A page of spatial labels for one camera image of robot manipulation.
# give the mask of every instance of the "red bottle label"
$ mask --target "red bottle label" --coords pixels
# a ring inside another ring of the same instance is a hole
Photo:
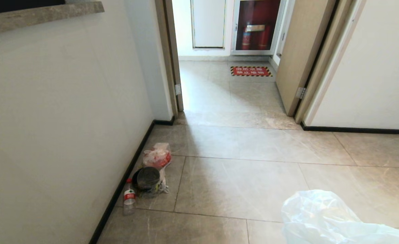
[[[124,200],[133,198],[135,199],[135,191],[134,190],[127,190],[124,192]]]

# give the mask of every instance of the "red fire extinguisher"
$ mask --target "red fire extinguisher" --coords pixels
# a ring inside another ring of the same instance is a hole
[[[264,31],[260,34],[260,41],[258,42],[258,50],[266,50],[270,37],[270,26],[266,25]]]
[[[248,31],[248,25],[249,22],[243,32],[243,40],[241,41],[242,50],[249,50],[249,46],[251,45],[251,32]]]

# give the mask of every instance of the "yellow and black striped border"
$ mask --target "yellow and black striped border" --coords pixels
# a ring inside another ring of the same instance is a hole
[[[234,74],[234,68],[266,68],[268,74],[266,74],[266,75],[235,75]],[[273,76],[272,73],[269,70],[269,67],[265,67],[265,66],[231,66],[231,75],[232,76],[259,76],[259,77],[271,77],[271,76]]]

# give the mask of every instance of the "trash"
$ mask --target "trash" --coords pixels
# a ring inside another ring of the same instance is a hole
[[[161,175],[154,167],[140,168],[133,175],[133,186],[138,190],[139,197],[153,198],[161,193]]]
[[[171,163],[168,143],[156,143],[152,150],[144,151],[142,167],[133,175],[133,186],[141,198],[154,198],[160,193],[169,193],[165,179],[165,168]]]
[[[399,230],[363,223],[335,193],[299,191],[282,206],[287,244],[399,244]]]
[[[132,179],[127,179],[124,188],[123,215],[132,215],[135,213],[135,191],[132,186]]]
[[[168,143],[156,143],[153,150],[144,151],[142,164],[145,167],[164,168],[171,162],[171,150]]]

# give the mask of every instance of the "marble tile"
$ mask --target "marble tile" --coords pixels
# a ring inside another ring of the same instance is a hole
[[[168,142],[172,155],[186,156],[188,154],[187,127],[184,125],[155,125],[145,143],[144,150],[152,148],[158,142]]]
[[[261,112],[268,125],[265,128],[302,130],[302,127],[296,124],[293,117],[285,114],[283,105],[282,107],[261,107]]]
[[[178,187],[180,185],[181,173],[183,171],[184,159],[185,157],[183,156],[173,156],[171,164],[168,165],[165,169],[167,186],[169,186],[170,192],[162,193],[156,198],[152,199],[137,198],[136,208],[174,211]],[[130,177],[132,177],[133,174],[141,167],[141,162],[142,157],[136,163]],[[123,193],[120,194],[116,206],[123,207]]]
[[[260,113],[262,109],[260,106],[242,106],[242,105],[202,105],[194,108],[185,109],[184,112],[247,112],[247,113]]]
[[[230,82],[232,105],[280,106],[274,82]]]
[[[334,134],[357,165],[399,167],[399,135]]]
[[[297,164],[187,157],[176,212],[282,221],[282,203],[308,190]]]
[[[248,220],[249,244],[286,244],[283,223]]]
[[[186,110],[203,105],[230,105],[228,79],[185,79],[181,84]]]
[[[275,82],[275,76],[230,76],[230,82]]]
[[[240,128],[240,159],[356,165],[332,133]]]
[[[210,109],[205,111],[185,110],[179,114],[176,125],[210,125],[241,128],[275,128],[302,130],[302,127],[294,121],[292,117],[286,116],[278,108],[254,107],[252,111],[228,111],[220,109]]]
[[[228,66],[265,66],[272,68],[268,61],[229,61]]]
[[[173,155],[238,158],[237,128],[197,125],[157,125],[147,143],[168,142]]]
[[[207,79],[209,76],[209,62],[183,61],[179,65],[182,85],[186,80]]]
[[[300,167],[310,189],[333,191],[363,222],[399,228],[399,168]]]
[[[116,207],[99,244],[248,244],[246,220]]]
[[[228,56],[230,62],[269,62],[268,56]]]

